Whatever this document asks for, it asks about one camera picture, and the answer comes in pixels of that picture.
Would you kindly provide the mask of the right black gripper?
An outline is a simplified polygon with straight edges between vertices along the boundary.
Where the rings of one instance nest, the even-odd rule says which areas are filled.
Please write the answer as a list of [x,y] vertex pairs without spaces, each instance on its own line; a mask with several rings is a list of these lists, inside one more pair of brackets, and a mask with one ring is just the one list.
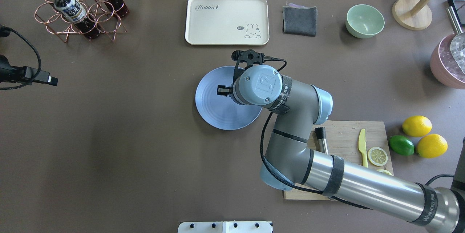
[[233,97],[234,96],[234,88],[232,86],[225,86],[225,85],[218,85],[217,86],[217,95],[223,97]]

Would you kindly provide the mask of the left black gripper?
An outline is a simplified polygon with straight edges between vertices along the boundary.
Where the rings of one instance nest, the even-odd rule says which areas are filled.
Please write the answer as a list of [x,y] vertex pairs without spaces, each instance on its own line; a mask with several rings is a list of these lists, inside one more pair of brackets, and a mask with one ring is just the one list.
[[[26,84],[27,81],[24,77],[32,79],[37,72],[38,69],[36,68],[11,66],[4,55],[0,56],[0,82]],[[49,72],[40,70],[35,79],[32,82],[28,82],[28,85],[32,85],[33,83],[57,86],[58,79],[51,77]]]

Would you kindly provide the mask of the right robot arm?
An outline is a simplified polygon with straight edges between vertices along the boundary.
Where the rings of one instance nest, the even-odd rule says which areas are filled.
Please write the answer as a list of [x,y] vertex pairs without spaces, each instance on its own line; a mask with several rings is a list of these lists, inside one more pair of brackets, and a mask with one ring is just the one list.
[[305,185],[317,194],[379,211],[429,232],[464,232],[464,168],[459,161],[452,186],[435,189],[377,172],[308,146],[316,124],[332,112],[332,96],[268,65],[234,70],[230,86],[217,94],[242,105],[257,105],[277,114],[263,156],[269,176],[280,189]]

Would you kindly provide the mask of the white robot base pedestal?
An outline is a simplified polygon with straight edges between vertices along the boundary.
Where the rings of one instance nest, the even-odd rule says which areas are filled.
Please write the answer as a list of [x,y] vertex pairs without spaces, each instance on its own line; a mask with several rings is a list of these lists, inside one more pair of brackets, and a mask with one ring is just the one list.
[[205,221],[183,222],[178,233],[273,233],[269,221]]

